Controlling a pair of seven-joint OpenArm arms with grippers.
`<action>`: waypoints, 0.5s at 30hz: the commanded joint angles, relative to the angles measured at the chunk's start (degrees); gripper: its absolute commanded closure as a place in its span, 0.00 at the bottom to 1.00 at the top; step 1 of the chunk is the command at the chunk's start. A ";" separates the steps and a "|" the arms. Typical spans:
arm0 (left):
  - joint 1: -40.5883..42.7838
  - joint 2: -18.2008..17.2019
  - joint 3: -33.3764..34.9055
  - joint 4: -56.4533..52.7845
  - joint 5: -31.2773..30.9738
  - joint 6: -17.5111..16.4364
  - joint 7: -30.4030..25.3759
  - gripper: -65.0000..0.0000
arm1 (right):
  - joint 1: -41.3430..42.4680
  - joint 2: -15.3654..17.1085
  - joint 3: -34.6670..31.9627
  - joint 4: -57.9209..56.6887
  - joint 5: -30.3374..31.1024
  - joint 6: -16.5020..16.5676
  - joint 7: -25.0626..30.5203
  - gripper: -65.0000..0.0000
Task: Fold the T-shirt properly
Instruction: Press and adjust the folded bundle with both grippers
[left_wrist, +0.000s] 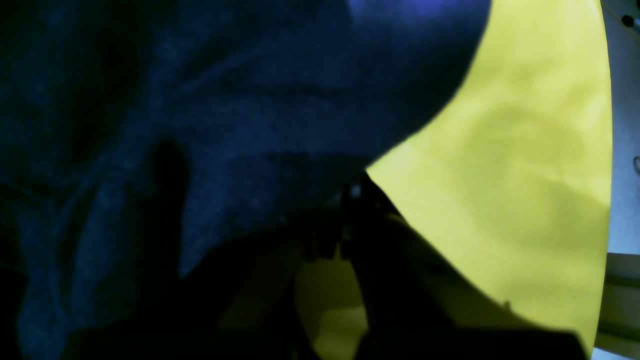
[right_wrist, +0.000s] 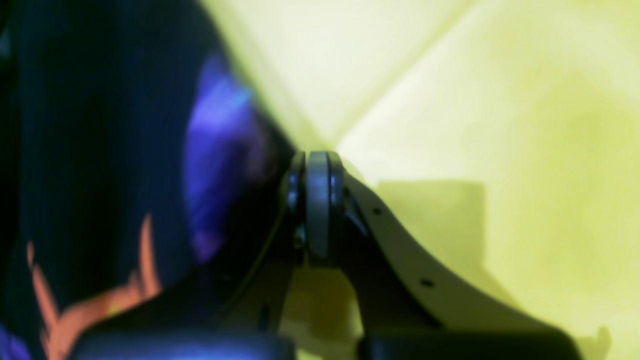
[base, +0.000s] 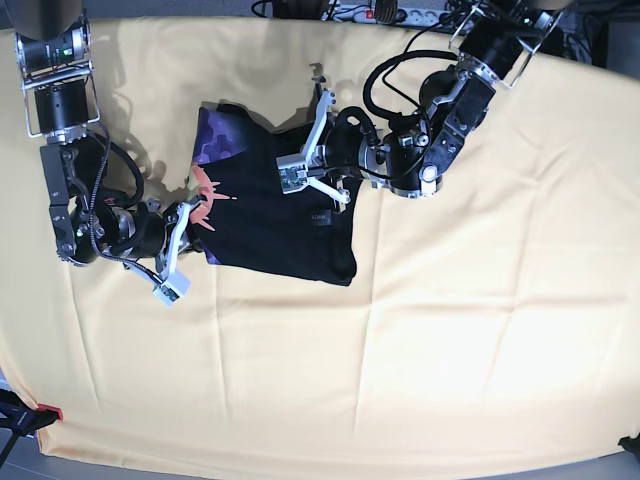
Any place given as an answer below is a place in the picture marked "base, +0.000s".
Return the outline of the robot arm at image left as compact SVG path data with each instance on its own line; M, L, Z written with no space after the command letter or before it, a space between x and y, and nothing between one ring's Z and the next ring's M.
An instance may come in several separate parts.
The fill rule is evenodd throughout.
M114 143L98 106L89 20L80 1L8 1L27 133L40 158L57 254L84 267L115 261L154 286L174 280L179 255L202 249L189 215L196 195L161 210L144 200L141 170Z

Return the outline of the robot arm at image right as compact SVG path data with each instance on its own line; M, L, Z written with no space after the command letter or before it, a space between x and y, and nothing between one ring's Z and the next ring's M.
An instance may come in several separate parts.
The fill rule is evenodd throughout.
M556 27L565 1L476 1L462 10L457 34L447 50L413 50L378 65L363 87L362 107L333 111L335 94L325 79L314 79L314 122L300 152L277 158L281 189L286 194L313 188L335 203L347 205L346 178L418 199L434 195L442 176L462 150L466 137L484 120L489 104L512 69L524 71ZM412 59L449 60L429 75L410 114L378 106L376 82Z

